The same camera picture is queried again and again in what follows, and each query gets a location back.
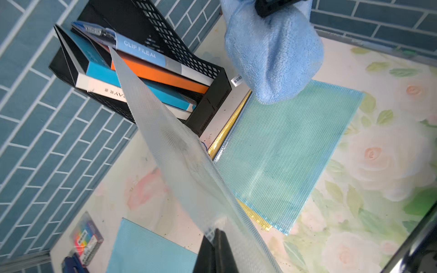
blue microfiber cloth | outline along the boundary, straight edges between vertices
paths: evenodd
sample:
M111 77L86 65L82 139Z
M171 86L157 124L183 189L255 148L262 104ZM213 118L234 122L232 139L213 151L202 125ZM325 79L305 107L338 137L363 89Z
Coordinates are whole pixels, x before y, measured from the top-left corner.
M323 62L323 44L309 22L311 0L266 18L254 0L220 0L226 21L225 49L262 104L294 98Z

plastic packaging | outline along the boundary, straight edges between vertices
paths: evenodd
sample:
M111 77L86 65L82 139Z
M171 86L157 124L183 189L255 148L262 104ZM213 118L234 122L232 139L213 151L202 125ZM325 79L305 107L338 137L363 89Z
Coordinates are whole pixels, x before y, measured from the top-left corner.
M281 272L224 183L199 138L153 95L111 49L128 106L163 179L210 242L216 228L229 240L239 272Z

label sticker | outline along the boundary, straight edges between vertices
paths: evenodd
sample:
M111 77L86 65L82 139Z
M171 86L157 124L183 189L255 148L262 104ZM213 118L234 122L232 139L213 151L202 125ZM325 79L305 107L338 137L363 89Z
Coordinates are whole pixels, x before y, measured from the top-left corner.
M243 77L238 74L231 80L232 84L237 87L243 82Z

black mesh file holder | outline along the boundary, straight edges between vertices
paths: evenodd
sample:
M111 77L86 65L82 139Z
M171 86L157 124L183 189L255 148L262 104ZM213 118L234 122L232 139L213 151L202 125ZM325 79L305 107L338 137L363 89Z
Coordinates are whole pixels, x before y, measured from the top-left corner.
M78 20L111 28L213 78L214 81L207 92L203 96L198 96L198 104L193 113L186 121L181 121L198 136L205 130L232 90L224 68L196 57L150 0L90 0ZM74 85L61 49L49 67L58 78L71 86ZM79 91L135 122L126 103L85 90Z

book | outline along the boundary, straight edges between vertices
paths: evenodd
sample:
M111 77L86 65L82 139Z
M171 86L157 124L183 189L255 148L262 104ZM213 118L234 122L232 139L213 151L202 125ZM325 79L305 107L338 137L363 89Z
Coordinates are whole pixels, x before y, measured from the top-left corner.
M88 212L82 215L73 232L70 235L73 240L75 251L83 266L90 264L92 258L103 243L102 234L97 229Z
M111 70L96 49L84 38L55 26L75 86L88 92L126 102L117 73ZM149 89L177 117L186 120L196 102L169 86L143 80Z
M132 72L140 78L184 88L201 94L205 94L208 90L208 86L193 82L129 54L118 52L118 55L120 55ZM114 64L111 64L111 69L115 70Z
M195 80L207 86L210 86L213 82L212 78L134 40L131 40L112 29L103 28L100 25L82 21L75 21L72 23L72 26L101 44L130 54L136 58L160 66L176 74Z
M119 101L126 101L125 98L125 94L123 93L123 90L120 87L117 87L115 85L100 81L98 79L94 79L94 78L89 78L88 79L88 89L89 92L95 93L95 94L99 94L105 97L109 97L115 100L119 100ZM167 107L168 110L170 110L170 112L172 112L174 114L175 117L186 121L189 116L191 115L191 112L193 111L193 109L189 109L191 112L189 111L185 111L182 110L180 108L171 106L169 104L165 104L164 105Z

